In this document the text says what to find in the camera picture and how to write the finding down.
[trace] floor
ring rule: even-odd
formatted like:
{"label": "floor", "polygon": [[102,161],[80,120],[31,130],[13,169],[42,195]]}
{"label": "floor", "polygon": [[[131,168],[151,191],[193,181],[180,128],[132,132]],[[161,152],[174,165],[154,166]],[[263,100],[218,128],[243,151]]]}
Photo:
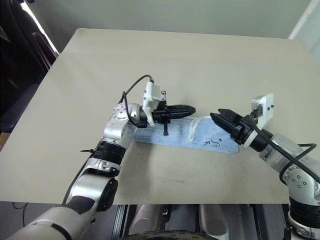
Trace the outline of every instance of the floor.
{"label": "floor", "polygon": [[268,239],[282,239],[286,221],[281,204],[264,204],[263,212]]}
{"label": "floor", "polygon": [[[16,202],[16,207],[24,205]],[[25,224],[27,225],[48,209],[56,206],[47,203],[29,203],[25,209]],[[96,223],[91,224],[81,240],[109,240],[114,228],[117,213],[117,205],[113,205],[106,212],[99,212],[96,215]],[[22,209],[13,208],[12,202],[0,202],[0,240],[5,240],[23,227]]]}

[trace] black chair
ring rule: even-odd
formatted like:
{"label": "black chair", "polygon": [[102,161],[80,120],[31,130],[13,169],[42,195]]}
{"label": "black chair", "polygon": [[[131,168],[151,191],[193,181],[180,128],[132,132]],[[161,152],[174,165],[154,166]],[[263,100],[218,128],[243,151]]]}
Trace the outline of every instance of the black chair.
{"label": "black chair", "polygon": [[58,54],[18,0],[0,0],[0,131],[11,133]]}

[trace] table surface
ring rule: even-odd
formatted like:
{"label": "table surface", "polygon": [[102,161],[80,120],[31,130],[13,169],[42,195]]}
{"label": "table surface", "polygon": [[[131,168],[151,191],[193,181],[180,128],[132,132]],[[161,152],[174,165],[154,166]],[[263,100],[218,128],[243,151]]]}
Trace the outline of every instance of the table surface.
{"label": "table surface", "polygon": [[[0,200],[61,203],[123,90],[144,74],[169,105],[246,115],[274,93],[267,126],[296,143],[319,142],[320,68],[301,41],[230,35],[78,29],[0,153]],[[142,103],[145,83],[130,93]],[[310,153],[320,159],[320,147]],[[134,142],[114,204],[287,203],[278,174],[252,149],[226,154]]]}

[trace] metal frame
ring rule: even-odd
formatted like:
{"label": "metal frame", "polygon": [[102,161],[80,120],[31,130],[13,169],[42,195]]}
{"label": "metal frame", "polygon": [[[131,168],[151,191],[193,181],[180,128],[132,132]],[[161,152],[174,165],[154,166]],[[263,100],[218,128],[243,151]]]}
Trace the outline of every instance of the metal frame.
{"label": "metal frame", "polygon": [[118,205],[116,210],[111,240],[123,237],[128,205]]}
{"label": "metal frame", "polygon": [[129,228],[131,226],[132,221],[135,218],[137,212],[137,205],[128,205],[128,209],[126,211],[125,221],[124,221],[124,229],[122,236],[126,237],[129,235]]}
{"label": "metal frame", "polygon": [[252,204],[251,206],[258,240],[269,240],[263,205]]}

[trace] wire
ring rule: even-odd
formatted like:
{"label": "wire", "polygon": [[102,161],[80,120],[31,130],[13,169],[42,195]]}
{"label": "wire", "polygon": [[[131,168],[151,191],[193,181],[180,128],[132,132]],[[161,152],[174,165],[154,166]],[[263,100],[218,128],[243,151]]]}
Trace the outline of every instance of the wire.
{"label": "wire", "polygon": [[290,162],[294,163],[295,165],[297,165],[299,168],[301,168],[303,171],[305,171],[310,177],[312,177],[315,181],[317,181],[318,183],[320,183],[320,177],[314,173],[310,168],[308,168],[306,165],[304,165],[302,162],[299,161],[299,159],[301,157],[303,157],[304,155],[306,155],[307,153],[309,153],[311,150],[313,150],[317,145],[315,143],[311,143],[311,144],[300,144],[302,145],[301,147],[305,147],[306,145],[310,145],[310,147],[305,150],[304,152],[302,152],[301,154],[299,154],[296,157],[293,157],[292,155],[290,155],[288,152],[286,152],[285,150],[283,150],[279,145],[275,144],[263,131],[261,131],[257,125],[255,124],[254,121],[254,117],[250,116],[250,123],[252,128],[271,146],[273,147],[275,150],[277,150],[280,154],[282,154],[285,158],[287,158]]}
{"label": "wire", "polygon": [[[125,95],[127,95],[144,78],[149,78],[150,81],[153,82],[152,76],[150,76],[149,74],[143,75],[137,81],[135,81],[131,87],[129,87],[129,89],[125,92]],[[124,100],[124,95],[122,94],[122,97],[121,97],[120,101],[118,102],[118,104],[122,103],[123,100]]]}
{"label": "wire", "polygon": [[26,212],[26,206],[27,206],[28,204],[29,204],[29,203],[27,202],[27,203],[24,205],[23,210],[22,210],[22,225],[23,225],[23,227],[26,226],[26,224],[25,224],[25,212]]}
{"label": "wire", "polygon": [[25,212],[26,212],[26,206],[27,206],[28,204],[29,204],[29,203],[27,202],[27,203],[25,203],[22,207],[17,207],[17,206],[15,205],[15,203],[12,202],[12,206],[13,206],[14,209],[16,209],[16,210],[21,210],[21,209],[22,209],[22,225],[23,225],[23,227],[26,226],[26,225],[25,225]]}
{"label": "wire", "polygon": [[[296,156],[296,159],[300,159],[303,156],[307,155],[309,152],[311,152],[317,145],[314,143],[307,143],[307,144],[298,144],[300,147],[309,147],[308,149],[306,149],[304,152],[302,152],[301,154],[299,154],[298,156]],[[283,179],[283,175],[285,174],[285,172],[287,171],[287,169],[292,165],[293,163],[291,161],[289,161],[280,171],[279,173],[279,179],[280,181],[287,185],[287,183],[284,181]]]}
{"label": "wire", "polygon": [[15,205],[15,202],[12,202],[13,208],[14,208],[14,209],[17,209],[17,210],[23,209],[27,204],[28,204],[28,203],[25,203],[22,207],[17,207],[17,206]]}
{"label": "wire", "polygon": [[127,115],[128,119],[129,119],[129,122],[138,128],[138,124],[136,124],[130,116],[129,109],[128,109],[127,94],[125,91],[122,93],[122,98],[124,99],[125,111],[126,111],[126,115]]}

